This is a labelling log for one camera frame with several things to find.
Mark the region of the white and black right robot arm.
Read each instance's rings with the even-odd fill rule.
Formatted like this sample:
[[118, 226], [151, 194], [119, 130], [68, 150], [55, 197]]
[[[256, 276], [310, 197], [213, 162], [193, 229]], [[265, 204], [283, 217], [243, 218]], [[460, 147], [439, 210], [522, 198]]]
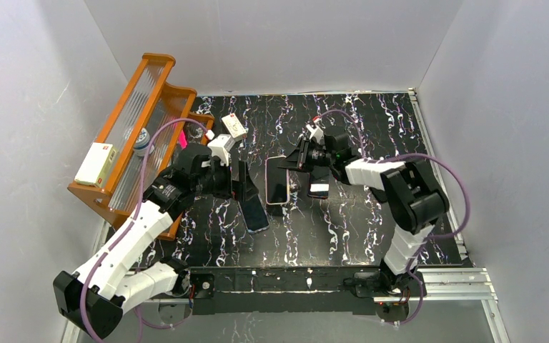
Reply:
[[389, 291], [407, 284], [420, 248], [449, 211], [448, 197], [430, 166], [433, 162], [432, 156], [420, 153], [388, 160], [362, 157], [341, 133], [325, 134], [320, 141], [300, 139], [280, 168], [302, 173], [327, 168], [337, 181], [367, 187], [379, 203], [389, 206], [395, 230], [375, 278], [380, 289]]

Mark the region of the blue smartphone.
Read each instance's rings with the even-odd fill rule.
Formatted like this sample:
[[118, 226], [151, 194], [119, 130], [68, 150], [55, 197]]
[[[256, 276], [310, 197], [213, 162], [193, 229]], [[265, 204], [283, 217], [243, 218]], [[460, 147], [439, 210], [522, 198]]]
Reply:
[[258, 196], [240, 202], [239, 205], [249, 234], [256, 234], [268, 229], [269, 220]]

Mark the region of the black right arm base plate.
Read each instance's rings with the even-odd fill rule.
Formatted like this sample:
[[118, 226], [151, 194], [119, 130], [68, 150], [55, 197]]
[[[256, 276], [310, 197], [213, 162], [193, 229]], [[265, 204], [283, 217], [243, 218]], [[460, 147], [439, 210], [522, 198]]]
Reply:
[[343, 284], [357, 298], [374, 299], [380, 321], [395, 326], [413, 320], [427, 295], [419, 272], [399, 275], [383, 271], [357, 272]]

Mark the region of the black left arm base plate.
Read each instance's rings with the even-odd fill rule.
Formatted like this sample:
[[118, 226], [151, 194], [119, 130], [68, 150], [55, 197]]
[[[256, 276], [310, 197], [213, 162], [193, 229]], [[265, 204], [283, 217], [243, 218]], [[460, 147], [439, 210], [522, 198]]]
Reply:
[[187, 272], [172, 292], [158, 300], [157, 305], [162, 323], [172, 327], [192, 316], [215, 314], [214, 276]]

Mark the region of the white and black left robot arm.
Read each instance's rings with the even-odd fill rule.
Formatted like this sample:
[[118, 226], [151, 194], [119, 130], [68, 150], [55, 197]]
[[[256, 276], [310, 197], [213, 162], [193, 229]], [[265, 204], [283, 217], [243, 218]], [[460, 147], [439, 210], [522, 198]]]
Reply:
[[234, 179], [226, 161], [228, 151], [188, 144], [175, 161], [147, 187], [121, 229], [88, 261], [72, 273], [61, 271], [53, 281], [59, 313], [103, 342], [127, 312], [152, 297], [174, 291], [187, 264], [163, 258], [134, 275], [129, 270], [144, 250], [190, 208], [199, 195], [247, 201], [258, 190], [249, 164], [238, 162]]

